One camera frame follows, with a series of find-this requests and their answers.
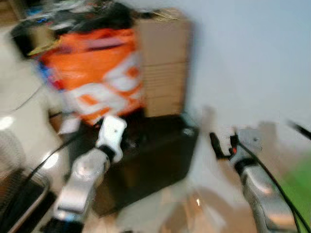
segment black cable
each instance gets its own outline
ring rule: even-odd
[[[17,108],[12,109],[12,110],[9,110],[9,111],[3,111],[3,112],[1,111],[0,113],[2,113],[2,114],[10,114],[10,113],[13,113],[13,112],[17,111],[18,109],[22,108],[25,104],[27,104],[27,103],[41,90],[42,87],[45,86],[45,84],[46,84],[46,83],[43,83],[40,87],[38,87],[38,89],[37,89],[35,92],[33,92],[33,93],[30,95],[30,97],[28,97],[28,99],[26,99],[26,100],[25,100],[20,106],[18,106]]]
[[[63,114],[63,112],[58,112],[58,113],[52,114],[49,116],[49,119],[57,117],[57,116],[62,115],[62,114]]]
[[[253,153],[251,152],[246,146],[244,146],[241,142],[238,142],[238,145],[240,145],[249,155],[251,155],[257,163],[260,164],[260,166],[265,170],[265,172],[268,174],[268,176],[270,177],[270,179],[275,183],[275,185],[277,186],[277,188],[279,189],[281,195],[283,196],[284,200],[286,201],[286,203],[288,204],[289,208],[291,209],[294,219],[295,219],[295,224],[297,226],[298,232],[300,231],[300,227],[299,224],[295,218],[295,214],[298,216],[299,220],[302,222],[302,224],[304,225],[306,231],[308,233],[311,233],[311,229],[310,226],[307,224],[307,222],[305,221],[305,219],[302,217],[302,215],[300,214],[300,212],[297,210],[297,208],[294,206],[294,204],[292,203],[292,201],[288,198],[288,196],[285,194],[285,192],[283,191],[283,189],[281,188],[281,185],[277,182],[277,180],[275,179],[275,177],[271,174],[271,172],[268,170],[268,168],[260,161],[260,159]]]
[[[296,130],[297,132],[301,133],[302,135],[304,135],[307,139],[311,140],[311,132],[306,130],[305,128],[303,128],[302,126],[296,124],[293,121],[288,121],[288,125],[290,127],[292,127],[294,130]]]

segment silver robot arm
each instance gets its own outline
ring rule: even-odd
[[[293,213],[275,183],[266,171],[238,143],[241,142],[252,153],[261,151],[260,135],[257,130],[239,130],[231,137],[234,152],[223,155],[219,141],[210,134],[213,149],[219,159],[229,159],[240,176],[243,195],[252,211],[258,233],[297,233]]]
[[[110,163],[123,157],[120,143],[126,126],[121,118],[104,118],[96,147],[74,161],[69,181],[55,202],[53,219],[46,233],[82,231],[96,187],[103,181]]]

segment white tile floor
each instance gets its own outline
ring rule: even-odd
[[[20,61],[12,49],[7,33],[0,33],[1,108],[17,106],[41,84],[31,63]],[[32,121],[33,109],[21,111],[19,118]],[[23,135],[31,132],[26,123],[19,124]],[[40,141],[34,141],[38,148]],[[119,233],[133,230],[142,233],[254,233],[254,221],[242,198],[239,179],[229,166],[218,165],[203,137],[198,141],[195,159],[188,178],[164,188],[120,212],[98,218],[89,216],[85,233]],[[42,219],[43,224],[51,212]]]

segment orange bag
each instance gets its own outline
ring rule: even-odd
[[[73,109],[89,124],[105,114],[142,106],[142,82],[132,29],[70,33],[44,58],[62,80]]]

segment fan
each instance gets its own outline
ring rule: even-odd
[[[22,183],[25,154],[16,136],[0,131],[0,218]]]

